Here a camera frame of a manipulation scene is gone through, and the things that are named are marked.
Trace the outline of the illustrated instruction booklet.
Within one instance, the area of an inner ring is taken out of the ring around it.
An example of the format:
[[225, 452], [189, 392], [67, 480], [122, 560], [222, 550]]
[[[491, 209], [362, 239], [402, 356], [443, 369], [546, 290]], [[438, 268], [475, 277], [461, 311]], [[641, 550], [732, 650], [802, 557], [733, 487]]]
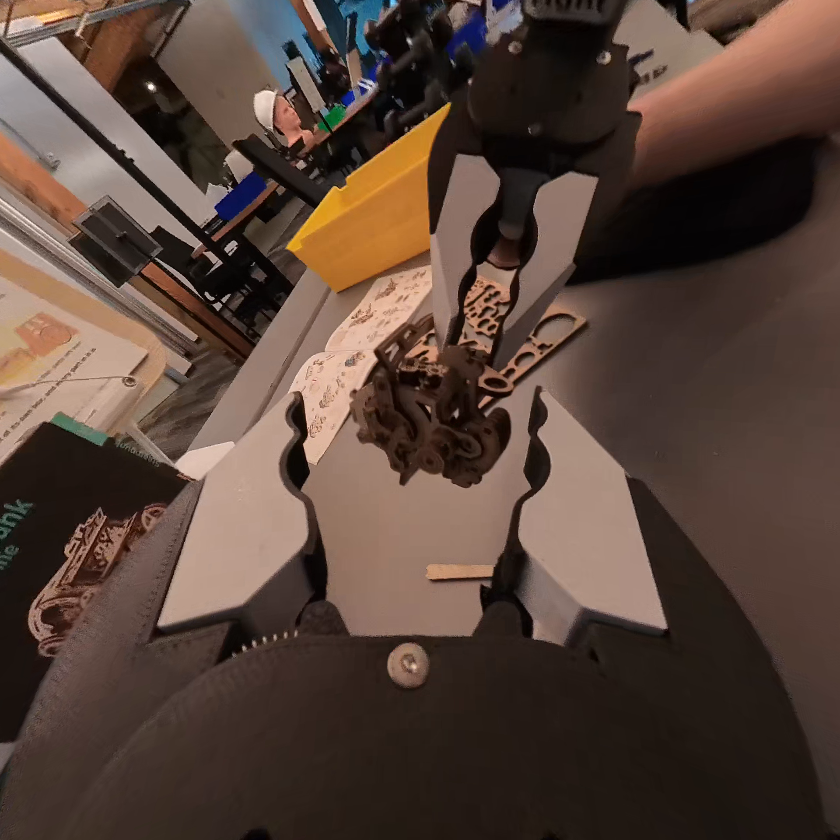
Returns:
[[413, 319], [432, 283], [430, 266], [376, 280], [324, 350], [301, 366], [289, 390], [303, 399], [304, 450], [310, 466], [320, 461], [349, 416], [352, 394], [365, 385], [377, 364], [375, 349]]

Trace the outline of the blue plastic bin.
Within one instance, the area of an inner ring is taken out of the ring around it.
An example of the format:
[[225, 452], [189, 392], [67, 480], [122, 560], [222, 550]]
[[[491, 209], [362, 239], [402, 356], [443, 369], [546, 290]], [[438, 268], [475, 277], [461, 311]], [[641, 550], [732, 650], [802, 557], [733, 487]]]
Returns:
[[216, 205], [216, 214], [225, 222], [233, 220], [265, 191], [266, 180], [256, 171], [248, 173]]

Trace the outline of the person's right forearm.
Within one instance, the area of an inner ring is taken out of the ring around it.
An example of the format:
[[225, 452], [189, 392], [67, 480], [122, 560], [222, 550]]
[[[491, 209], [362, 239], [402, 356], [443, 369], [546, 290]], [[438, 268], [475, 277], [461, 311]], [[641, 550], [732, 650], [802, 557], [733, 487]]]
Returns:
[[839, 2], [783, 2], [702, 65], [636, 99], [631, 191], [839, 125]]

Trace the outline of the mannequin head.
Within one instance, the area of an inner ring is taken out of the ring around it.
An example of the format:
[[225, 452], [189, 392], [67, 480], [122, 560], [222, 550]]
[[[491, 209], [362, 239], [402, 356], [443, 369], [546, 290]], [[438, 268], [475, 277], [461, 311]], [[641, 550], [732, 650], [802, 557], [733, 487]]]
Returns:
[[282, 95], [275, 97], [272, 122], [274, 130], [283, 138], [289, 150], [307, 151], [314, 145], [313, 132], [303, 127], [298, 112]]

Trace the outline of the black model kit box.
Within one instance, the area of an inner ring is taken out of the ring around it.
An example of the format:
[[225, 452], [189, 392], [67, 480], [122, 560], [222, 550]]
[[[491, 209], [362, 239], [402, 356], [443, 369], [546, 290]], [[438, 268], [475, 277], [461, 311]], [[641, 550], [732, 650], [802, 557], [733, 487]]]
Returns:
[[192, 479], [105, 437], [38, 425], [1, 470], [1, 742], [81, 615]]

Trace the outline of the black framed sign holder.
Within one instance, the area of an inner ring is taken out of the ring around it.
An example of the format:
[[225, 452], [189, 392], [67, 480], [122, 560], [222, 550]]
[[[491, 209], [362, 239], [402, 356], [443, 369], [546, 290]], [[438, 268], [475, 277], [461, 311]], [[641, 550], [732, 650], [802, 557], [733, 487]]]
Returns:
[[116, 288], [138, 277], [163, 250], [110, 196], [85, 208], [71, 225], [76, 232], [69, 245]]

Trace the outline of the dark wooden mechanical model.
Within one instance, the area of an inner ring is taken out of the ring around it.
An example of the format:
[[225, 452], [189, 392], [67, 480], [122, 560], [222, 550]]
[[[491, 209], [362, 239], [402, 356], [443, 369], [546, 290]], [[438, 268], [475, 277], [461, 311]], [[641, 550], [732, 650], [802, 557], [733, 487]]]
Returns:
[[487, 352], [461, 343], [435, 348], [431, 314], [394, 330], [375, 349], [370, 380], [350, 394], [357, 437], [385, 453], [404, 486], [417, 472], [457, 487], [479, 484], [508, 446], [511, 420], [487, 403], [513, 385], [488, 364]]

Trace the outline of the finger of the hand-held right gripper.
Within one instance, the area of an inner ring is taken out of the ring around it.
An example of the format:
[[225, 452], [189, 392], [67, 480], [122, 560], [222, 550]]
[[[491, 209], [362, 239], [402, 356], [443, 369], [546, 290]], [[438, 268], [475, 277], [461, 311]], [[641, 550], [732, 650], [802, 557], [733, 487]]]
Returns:
[[430, 238], [433, 315], [439, 349], [463, 328], [466, 292], [476, 278], [473, 239], [496, 204], [500, 178], [479, 156], [457, 155], [437, 225]]
[[500, 354], [518, 352], [571, 275], [598, 182], [593, 175], [567, 172], [536, 192], [527, 254], [511, 280], [500, 326]]

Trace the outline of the black metal pole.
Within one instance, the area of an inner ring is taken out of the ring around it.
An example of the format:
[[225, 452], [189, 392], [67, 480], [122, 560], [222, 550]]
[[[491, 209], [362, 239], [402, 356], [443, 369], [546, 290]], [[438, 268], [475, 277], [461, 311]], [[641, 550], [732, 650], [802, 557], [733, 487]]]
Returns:
[[126, 172], [145, 192], [160, 204], [163, 209], [172, 215], [185, 230], [207, 250], [212, 252], [220, 263], [230, 270], [236, 270], [235, 260], [227, 255], [224, 247], [213, 240], [203, 227], [193, 222], [192, 218], [185, 213], [160, 187], [135, 164], [124, 150], [115, 145], [100, 129], [91, 122], [82, 112], [73, 106], [53, 85], [45, 79], [26, 58], [22, 57], [15, 47], [12, 47], [5, 38], [1, 38], [2, 56], [29, 82], [31, 82], [48, 100], [64, 113], [79, 130], [99, 147], [122, 171]]

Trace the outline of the printed display board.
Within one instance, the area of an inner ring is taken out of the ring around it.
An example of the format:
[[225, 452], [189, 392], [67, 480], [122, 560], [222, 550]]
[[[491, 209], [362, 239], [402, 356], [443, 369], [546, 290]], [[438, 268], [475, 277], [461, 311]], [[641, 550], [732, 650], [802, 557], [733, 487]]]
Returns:
[[107, 435], [134, 432], [166, 365], [152, 331], [2, 250], [2, 460], [59, 414]]

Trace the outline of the yellow plastic bin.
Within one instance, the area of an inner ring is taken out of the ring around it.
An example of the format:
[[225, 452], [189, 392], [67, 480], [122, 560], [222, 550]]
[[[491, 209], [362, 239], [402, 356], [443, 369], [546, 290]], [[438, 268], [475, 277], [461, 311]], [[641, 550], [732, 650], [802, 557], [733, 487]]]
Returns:
[[447, 104], [352, 172], [312, 211], [287, 249], [333, 291], [429, 247], [427, 164]]

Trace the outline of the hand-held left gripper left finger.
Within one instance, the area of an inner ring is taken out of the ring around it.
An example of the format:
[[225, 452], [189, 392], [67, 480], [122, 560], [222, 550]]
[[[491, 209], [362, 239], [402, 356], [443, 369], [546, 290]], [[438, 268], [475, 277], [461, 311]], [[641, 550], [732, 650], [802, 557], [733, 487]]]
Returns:
[[232, 622], [246, 636], [293, 636], [326, 594], [328, 569], [290, 392], [209, 470], [162, 604], [163, 634]]

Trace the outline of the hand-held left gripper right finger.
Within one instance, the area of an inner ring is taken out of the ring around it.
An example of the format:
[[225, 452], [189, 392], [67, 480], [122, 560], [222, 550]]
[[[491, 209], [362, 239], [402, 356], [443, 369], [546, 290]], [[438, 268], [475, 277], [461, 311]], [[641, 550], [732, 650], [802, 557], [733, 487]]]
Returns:
[[514, 592], [532, 636], [569, 647], [594, 623], [668, 630], [623, 467], [546, 390], [529, 418], [529, 491], [511, 523], [523, 555]]

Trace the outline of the wooden cut-out part sheet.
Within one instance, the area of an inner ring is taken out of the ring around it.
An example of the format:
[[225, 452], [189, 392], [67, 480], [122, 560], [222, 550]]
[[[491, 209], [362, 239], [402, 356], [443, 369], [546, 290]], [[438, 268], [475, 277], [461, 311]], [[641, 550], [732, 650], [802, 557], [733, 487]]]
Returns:
[[[460, 344], [488, 354], [501, 318], [508, 309], [509, 289], [496, 280], [479, 275], [466, 296]], [[582, 315], [559, 303], [551, 304], [511, 361], [503, 367], [493, 367], [498, 377], [507, 381], [507, 390], [499, 395], [481, 392], [479, 407], [485, 409], [495, 400], [509, 395], [533, 369], [586, 326], [587, 320]]]

